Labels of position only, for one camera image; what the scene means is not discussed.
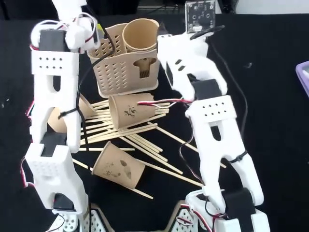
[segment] perforated panel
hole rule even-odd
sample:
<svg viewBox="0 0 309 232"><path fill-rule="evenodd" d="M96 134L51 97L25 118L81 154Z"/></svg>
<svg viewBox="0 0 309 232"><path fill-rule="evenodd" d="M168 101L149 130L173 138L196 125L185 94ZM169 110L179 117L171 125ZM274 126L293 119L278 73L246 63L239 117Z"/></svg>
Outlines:
<svg viewBox="0 0 309 232"><path fill-rule="evenodd" d="M32 74L78 75L79 54L74 52L31 52Z"/></svg>
<svg viewBox="0 0 309 232"><path fill-rule="evenodd" d="M158 85L159 61L156 49L143 53L127 53L122 38L126 24L118 24L107 28L116 48L114 55L102 60L94 67L99 93L102 97L116 94L130 94L155 89ZM101 47L88 52L92 63L112 50L108 39L101 40ZM134 65L138 60L150 58L152 61L148 70L141 70Z"/></svg>
<svg viewBox="0 0 309 232"><path fill-rule="evenodd" d="M193 217L187 209L182 209L177 216L193 222ZM178 221L175 221L171 231L172 232L194 232L197 230L195 230L194 224L190 226L184 226L180 224Z"/></svg>
<svg viewBox="0 0 309 232"><path fill-rule="evenodd" d="M203 121L207 123L237 117L232 99L228 95L195 101L190 106L188 114L203 115Z"/></svg>
<svg viewBox="0 0 309 232"><path fill-rule="evenodd" d="M68 216L65 216L65 215L62 215L62 216L65 218L65 223L61 226L61 224L63 223L63 219L61 216L58 216L56 217L54 223L52 224L49 230L56 229L59 226L61 227L55 230L55 232L63 232L63 231L71 232L74 229L74 226L76 225L77 221L76 220L72 221L72 219ZM101 222L101 219L95 210L92 210L91 221L92 221L91 232L106 232L104 225ZM80 227L79 232L82 232L83 230L84 232L89 232L89 214L85 218L82 226L83 228Z"/></svg>

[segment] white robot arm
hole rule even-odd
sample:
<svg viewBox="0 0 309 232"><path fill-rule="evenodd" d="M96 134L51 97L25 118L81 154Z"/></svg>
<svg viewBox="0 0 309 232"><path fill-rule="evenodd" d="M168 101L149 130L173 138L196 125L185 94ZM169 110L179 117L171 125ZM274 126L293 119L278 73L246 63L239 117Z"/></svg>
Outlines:
<svg viewBox="0 0 309 232"><path fill-rule="evenodd" d="M263 203L264 196L239 132L231 97L226 95L226 81L214 62L206 57L205 38L209 34L191 40L192 35L185 32L172 36L161 28L157 39L158 58L171 88L193 102L185 115L192 124L205 186L188 194L186 201L204 216L210 227L211 215L227 216L216 220L217 232L270 231L266 214L255 209ZM219 129L219 141L212 134L214 126ZM230 161L239 174L244 187L239 192L221 191L218 179L222 158Z"/></svg>
<svg viewBox="0 0 309 232"><path fill-rule="evenodd" d="M62 214L67 232L84 231L88 196L74 169L71 153L79 151L81 118L76 109L79 100L79 54L100 46L97 20L82 12L86 0L53 0L60 21L45 20L31 32L31 64L34 75L35 105L31 115L33 142L26 161L33 173L34 187L45 208ZM53 77L60 76L60 90ZM47 132L47 120L54 107L61 112L67 133Z"/></svg>

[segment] plastic basket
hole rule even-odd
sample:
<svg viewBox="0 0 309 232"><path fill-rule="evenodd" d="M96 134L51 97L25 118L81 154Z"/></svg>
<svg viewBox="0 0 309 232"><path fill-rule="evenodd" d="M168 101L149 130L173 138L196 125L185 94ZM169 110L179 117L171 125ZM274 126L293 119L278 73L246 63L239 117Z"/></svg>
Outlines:
<svg viewBox="0 0 309 232"><path fill-rule="evenodd" d="M118 24L106 29L115 44L116 51L114 55L105 58L94 67L98 91L103 98L149 91L158 86L159 61L156 49L143 53L127 53L122 37L125 26L126 24ZM101 39L100 48L88 52L91 63L111 50L109 40ZM137 63L149 59L152 63L148 70L137 66Z"/></svg>

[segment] paper cup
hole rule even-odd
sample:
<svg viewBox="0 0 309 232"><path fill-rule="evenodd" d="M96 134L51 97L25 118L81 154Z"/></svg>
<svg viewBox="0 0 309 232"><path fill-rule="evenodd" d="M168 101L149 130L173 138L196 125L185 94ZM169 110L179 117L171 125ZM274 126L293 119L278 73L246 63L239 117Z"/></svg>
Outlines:
<svg viewBox="0 0 309 232"><path fill-rule="evenodd" d="M122 37L129 52L146 52L156 48L159 24L155 20L139 18L129 22Z"/></svg>
<svg viewBox="0 0 309 232"><path fill-rule="evenodd" d="M144 164L109 141L99 155L92 174L134 189L144 169Z"/></svg>
<svg viewBox="0 0 309 232"><path fill-rule="evenodd" d="M109 97L112 122L115 129L129 127L144 119L155 116L155 107L137 105L139 101L153 101L150 93L130 94Z"/></svg>
<svg viewBox="0 0 309 232"><path fill-rule="evenodd" d="M81 109L85 119L89 118L90 116L96 114L96 110L91 106L91 104L87 101L87 99L81 94L79 98L79 108ZM49 116L48 124L49 126L58 133L66 133L67 126L64 122L63 117L58 119L60 115L59 108L54 108L52 113Z"/></svg>

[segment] black cloth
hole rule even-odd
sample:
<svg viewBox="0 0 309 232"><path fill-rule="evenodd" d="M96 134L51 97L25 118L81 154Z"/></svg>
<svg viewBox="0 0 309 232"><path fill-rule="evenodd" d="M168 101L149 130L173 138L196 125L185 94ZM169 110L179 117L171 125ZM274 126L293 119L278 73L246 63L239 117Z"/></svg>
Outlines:
<svg viewBox="0 0 309 232"><path fill-rule="evenodd" d="M104 26L128 22L144 15L109 16L102 18ZM173 34L184 31L184 18L179 15L156 15L151 18L164 22ZM309 59L309 15L218 15L217 24L226 28L214 35L213 42L228 62L249 103L249 115L244 143L254 161L265 195L258 208L267 213L272 231L297 231L307 226L309 208L307 150L309 131L309 99L295 73L298 63ZM31 141L30 122L25 111L33 100L29 35L36 21L0 21L0 182L2 231L45 231L55 216L44 209L36 191L22 189L20 159ZM229 87L241 121L244 104L222 62L210 50ZM86 55L80 58L80 73L90 65ZM82 93L90 102L100 101L94 74L86 79ZM167 79L160 70L155 99L173 97ZM184 117L184 107L175 105L158 121L159 126L187 140L190 126ZM169 162L194 178L178 156L180 144L159 131L143 136L164 149ZM130 147L118 140L114 143ZM102 147L104 143L94 144ZM80 152L73 157L93 165L99 152ZM197 171L198 154L183 149L184 155ZM159 165L139 151L134 157ZM89 173L75 166L89 187ZM28 180L31 172L25 164ZM223 189L236 189L240 181L229 166L221 169ZM141 197L115 183L93 177L91 201L98 204L116 231L150 231L164 229L174 205L196 186L167 174L145 169L137 189L154 197Z"/></svg>

